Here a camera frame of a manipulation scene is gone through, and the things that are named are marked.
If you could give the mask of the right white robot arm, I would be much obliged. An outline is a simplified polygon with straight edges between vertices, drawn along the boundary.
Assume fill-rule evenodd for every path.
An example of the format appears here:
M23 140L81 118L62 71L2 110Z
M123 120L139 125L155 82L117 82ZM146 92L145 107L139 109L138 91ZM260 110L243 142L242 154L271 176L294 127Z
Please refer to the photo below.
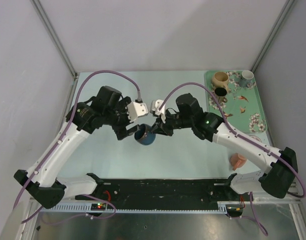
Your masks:
M283 199L298 171L296 153L289 147L280 150L256 141L240 132L231 124L226 125L219 115L203 111L198 100L190 93L176 99L178 111L171 114L162 109L163 101L151 104L151 113L156 117L152 126L155 134L172 136L174 130L191 129L195 136L225 146L242 155L259 168L248 174L232 174L224 187L224 196L234 201L246 192L265 191L271 196Z

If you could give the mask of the beige wooden mug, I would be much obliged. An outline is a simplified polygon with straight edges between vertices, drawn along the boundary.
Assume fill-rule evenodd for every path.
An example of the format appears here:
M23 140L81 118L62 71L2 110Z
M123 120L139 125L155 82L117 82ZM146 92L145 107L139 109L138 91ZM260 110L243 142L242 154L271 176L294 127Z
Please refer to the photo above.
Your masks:
M211 83L213 86L213 89L215 90L216 88L224 88L227 92L229 90L228 84L229 84L229 76L227 73L223 71L219 71L214 73L211 79Z

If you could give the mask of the grey mug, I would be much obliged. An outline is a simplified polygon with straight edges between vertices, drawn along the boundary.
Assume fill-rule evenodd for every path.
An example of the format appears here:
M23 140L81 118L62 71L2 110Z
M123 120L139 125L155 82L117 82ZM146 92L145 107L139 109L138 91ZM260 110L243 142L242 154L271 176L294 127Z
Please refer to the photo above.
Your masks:
M250 70L244 70L241 73L241 78L239 81L239 86L245 88L254 78L254 74Z

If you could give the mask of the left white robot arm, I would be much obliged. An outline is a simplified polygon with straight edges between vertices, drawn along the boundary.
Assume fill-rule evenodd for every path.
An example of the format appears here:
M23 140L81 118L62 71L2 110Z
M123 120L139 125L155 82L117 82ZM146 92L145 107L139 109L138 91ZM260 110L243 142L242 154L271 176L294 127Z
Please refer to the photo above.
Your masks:
M50 209L61 200L88 195L97 200L103 196L102 180L93 173L82 177L62 178L58 174L77 147L96 129L112 127L120 141L139 130L139 125L126 127L139 117L148 114L147 105L141 100L132 101L112 87L103 86L96 96L73 106L59 136L51 143L40 159L27 170L14 174L16 181L42 207Z

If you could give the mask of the blue mug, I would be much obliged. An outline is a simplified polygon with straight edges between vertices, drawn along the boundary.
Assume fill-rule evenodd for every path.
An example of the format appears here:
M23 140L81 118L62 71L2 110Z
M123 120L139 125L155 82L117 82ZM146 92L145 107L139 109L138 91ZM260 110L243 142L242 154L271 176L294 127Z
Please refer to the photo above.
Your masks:
M134 134L134 139L141 145L148 146L153 144L156 134L151 131L151 126L141 124L139 130Z

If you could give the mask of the black striped mug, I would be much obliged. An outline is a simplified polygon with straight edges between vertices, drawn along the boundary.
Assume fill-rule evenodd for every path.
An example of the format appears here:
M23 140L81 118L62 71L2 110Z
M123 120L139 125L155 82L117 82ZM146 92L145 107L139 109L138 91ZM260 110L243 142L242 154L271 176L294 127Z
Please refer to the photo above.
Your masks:
M226 98L227 90L226 90L225 87L215 88L214 94L215 94L216 100L219 104L220 103L227 103L227 101L228 101L227 98Z

